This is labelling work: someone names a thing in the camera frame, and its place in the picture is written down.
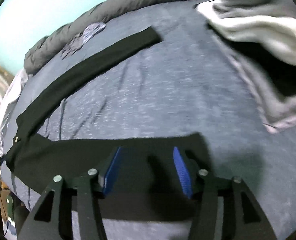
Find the silver bolt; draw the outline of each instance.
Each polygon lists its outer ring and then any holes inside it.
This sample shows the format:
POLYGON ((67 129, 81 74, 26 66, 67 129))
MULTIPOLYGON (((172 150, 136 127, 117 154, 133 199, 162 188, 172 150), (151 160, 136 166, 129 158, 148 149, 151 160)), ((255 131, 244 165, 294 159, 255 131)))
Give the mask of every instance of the silver bolt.
POLYGON ((62 177, 61 177, 60 175, 57 175, 57 176, 54 177, 53 180, 54 180, 55 182, 60 182, 61 179, 62 179, 62 177))
POLYGON ((90 169, 89 171, 88 171, 88 174, 89 175, 96 175, 97 174, 97 170, 96 169, 90 169))
POLYGON ((235 183, 238 183, 238 184, 240 184, 241 183, 241 177, 239 177, 239 176, 235 176, 234 178, 233 178, 233 181, 235 182, 235 183))
POLYGON ((205 170, 205 169, 201 169, 198 171, 200 176, 207 176, 209 171, 205 170))

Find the light blue wall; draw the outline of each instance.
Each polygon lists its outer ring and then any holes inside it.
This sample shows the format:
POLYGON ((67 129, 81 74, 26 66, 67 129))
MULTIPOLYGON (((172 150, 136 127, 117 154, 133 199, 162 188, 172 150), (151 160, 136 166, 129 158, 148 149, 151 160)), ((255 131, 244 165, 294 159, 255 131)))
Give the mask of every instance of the light blue wall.
POLYGON ((105 0, 5 0, 0 7, 0 65, 15 74, 43 36, 105 0))

